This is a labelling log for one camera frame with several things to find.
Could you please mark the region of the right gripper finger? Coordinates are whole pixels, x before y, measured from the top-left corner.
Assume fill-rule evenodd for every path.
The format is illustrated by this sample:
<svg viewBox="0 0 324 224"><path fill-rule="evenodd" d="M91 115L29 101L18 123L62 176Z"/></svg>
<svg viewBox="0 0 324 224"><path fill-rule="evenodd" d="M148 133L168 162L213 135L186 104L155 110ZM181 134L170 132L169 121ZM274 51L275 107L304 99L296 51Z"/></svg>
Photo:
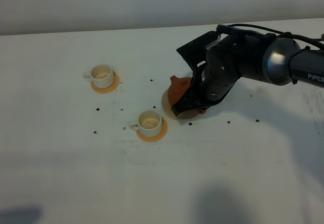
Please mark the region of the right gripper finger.
<svg viewBox="0 0 324 224"><path fill-rule="evenodd" d="M186 111L202 109L207 110L210 103L200 99L192 88L188 88L176 104L172 106L173 113L178 116Z"/></svg>

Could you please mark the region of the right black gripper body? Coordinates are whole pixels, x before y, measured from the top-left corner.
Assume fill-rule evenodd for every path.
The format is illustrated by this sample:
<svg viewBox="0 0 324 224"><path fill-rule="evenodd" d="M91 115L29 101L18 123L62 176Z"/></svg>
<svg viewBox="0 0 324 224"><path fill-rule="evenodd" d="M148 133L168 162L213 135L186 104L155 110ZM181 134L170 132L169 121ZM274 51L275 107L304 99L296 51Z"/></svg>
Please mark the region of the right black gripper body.
<svg viewBox="0 0 324 224"><path fill-rule="evenodd" d="M206 52L206 60L193 73L191 88L210 106L220 103L241 77L237 68L239 45L243 37L228 35Z"/></svg>

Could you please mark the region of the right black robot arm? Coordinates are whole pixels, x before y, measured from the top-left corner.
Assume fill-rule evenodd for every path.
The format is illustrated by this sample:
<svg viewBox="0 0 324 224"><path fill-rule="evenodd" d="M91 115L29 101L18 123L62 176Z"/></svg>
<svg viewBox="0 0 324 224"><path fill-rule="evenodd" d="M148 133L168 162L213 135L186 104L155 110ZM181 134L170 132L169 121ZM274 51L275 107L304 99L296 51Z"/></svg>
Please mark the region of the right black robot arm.
<svg viewBox="0 0 324 224"><path fill-rule="evenodd" d="M179 116L219 104L240 78L283 86L302 81L323 87L323 49L301 49L297 37L228 35L209 49L178 49L193 71L189 88L172 104Z"/></svg>

